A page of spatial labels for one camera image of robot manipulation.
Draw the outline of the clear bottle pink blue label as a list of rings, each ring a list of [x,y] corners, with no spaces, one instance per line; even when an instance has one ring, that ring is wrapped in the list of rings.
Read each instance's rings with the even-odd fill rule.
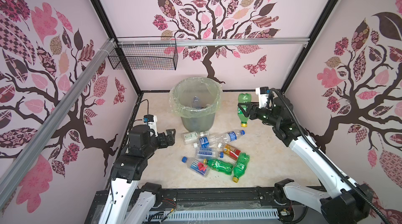
[[[186,166],[190,170],[196,172],[203,177],[206,177],[209,173],[209,167],[200,160],[197,160],[195,158],[183,157],[181,161],[186,164]]]

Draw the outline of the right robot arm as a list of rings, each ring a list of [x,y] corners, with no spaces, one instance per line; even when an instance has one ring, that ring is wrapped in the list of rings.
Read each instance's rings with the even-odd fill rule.
[[[250,120],[258,119],[271,126],[277,138],[305,162],[325,188],[322,192],[284,179],[274,185],[278,204],[299,202],[321,213],[330,224],[356,224],[369,216],[371,189],[343,173],[318,149],[300,126],[288,99],[276,97],[270,108],[259,107],[258,103],[238,103],[238,108]]]

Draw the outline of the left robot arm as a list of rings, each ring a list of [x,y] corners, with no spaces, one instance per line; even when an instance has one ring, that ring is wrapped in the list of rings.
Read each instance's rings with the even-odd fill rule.
[[[160,184],[146,183],[140,189],[137,186],[148,160],[158,149],[174,145],[175,135],[175,129],[158,133],[155,126],[146,124],[132,128],[128,144],[114,163],[100,224],[141,224],[149,211],[161,204]]]

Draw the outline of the clear bottle blue label cap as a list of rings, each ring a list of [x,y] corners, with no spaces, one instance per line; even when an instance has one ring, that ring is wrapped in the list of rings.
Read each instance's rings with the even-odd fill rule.
[[[222,148],[224,145],[238,140],[245,134],[246,133],[244,130],[236,130],[236,131],[231,131],[231,132],[222,134],[218,139],[218,148]]]

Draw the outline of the tall clear purple-tint bottle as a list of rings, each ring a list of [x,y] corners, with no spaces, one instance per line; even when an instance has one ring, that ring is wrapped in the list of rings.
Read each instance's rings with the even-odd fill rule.
[[[193,97],[192,103],[191,103],[192,108],[194,109],[201,109],[202,105],[201,105],[201,101],[197,96]]]

